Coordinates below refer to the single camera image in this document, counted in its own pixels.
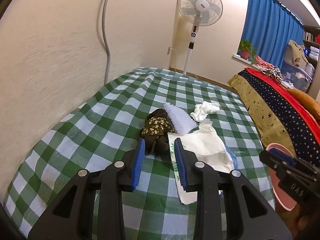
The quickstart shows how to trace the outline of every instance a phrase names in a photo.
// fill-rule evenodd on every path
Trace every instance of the black fabric with white stars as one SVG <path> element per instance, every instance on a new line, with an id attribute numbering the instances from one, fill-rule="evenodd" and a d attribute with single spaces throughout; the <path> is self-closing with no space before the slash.
<path id="1" fill-rule="evenodd" d="M 273 87 L 251 75 L 247 70 L 241 71 L 239 75 L 248 81 L 282 122 L 290 136 L 297 157 L 319 168 L 320 146 L 297 111 Z"/>

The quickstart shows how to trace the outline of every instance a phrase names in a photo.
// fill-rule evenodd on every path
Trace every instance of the silver screw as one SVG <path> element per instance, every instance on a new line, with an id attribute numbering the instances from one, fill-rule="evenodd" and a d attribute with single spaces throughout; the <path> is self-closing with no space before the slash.
<path id="1" fill-rule="evenodd" d="M 233 171 L 231 172 L 231 174 L 232 174 L 232 176 L 234 176 L 234 177 L 240 177 L 240 176 L 241 176 L 241 172 L 238 171 L 238 170 L 233 170 Z"/>
<path id="2" fill-rule="evenodd" d="M 115 166 L 116 166 L 117 168 L 121 168 L 121 167 L 124 166 L 124 162 L 122 162 L 122 161 L 115 162 Z"/>
<path id="3" fill-rule="evenodd" d="M 204 163 L 203 162 L 196 162 L 196 167 L 198 168 L 203 168 L 204 167 Z"/>
<path id="4" fill-rule="evenodd" d="M 86 170 L 80 170 L 79 172 L 78 172 L 78 175 L 80 176 L 80 177 L 84 177 L 85 175 L 87 175 L 87 171 Z"/>

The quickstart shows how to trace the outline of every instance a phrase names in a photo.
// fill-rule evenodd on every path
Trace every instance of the fan hub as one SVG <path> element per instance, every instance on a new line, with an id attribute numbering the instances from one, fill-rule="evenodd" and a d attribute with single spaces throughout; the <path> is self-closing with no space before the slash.
<path id="1" fill-rule="evenodd" d="M 195 4 L 196 10 L 203 13 L 210 10 L 210 4 L 207 0 L 198 0 Z"/>

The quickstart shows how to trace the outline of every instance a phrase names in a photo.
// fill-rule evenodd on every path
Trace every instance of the blue curtain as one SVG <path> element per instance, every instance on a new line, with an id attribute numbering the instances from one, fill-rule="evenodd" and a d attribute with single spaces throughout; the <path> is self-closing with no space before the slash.
<path id="1" fill-rule="evenodd" d="M 277 0 L 249 0 L 242 40 L 263 60 L 281 68 L 289 40 L 302 45 L 303 25 Z"/>

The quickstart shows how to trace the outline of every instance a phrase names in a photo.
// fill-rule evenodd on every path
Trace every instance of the potted plant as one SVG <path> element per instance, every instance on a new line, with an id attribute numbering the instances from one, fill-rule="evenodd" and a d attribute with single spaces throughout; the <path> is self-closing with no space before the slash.
<path id="1" fill-rule="evenodd" d="M 252 46 L 250 41 L 241 40 L 239 44 L 239 50 L 241 51 L 240 57 L 243 59 L 249 59 L 249 61 L 254 61 L 254 56 L 257 53 L 256 47 Z"/>

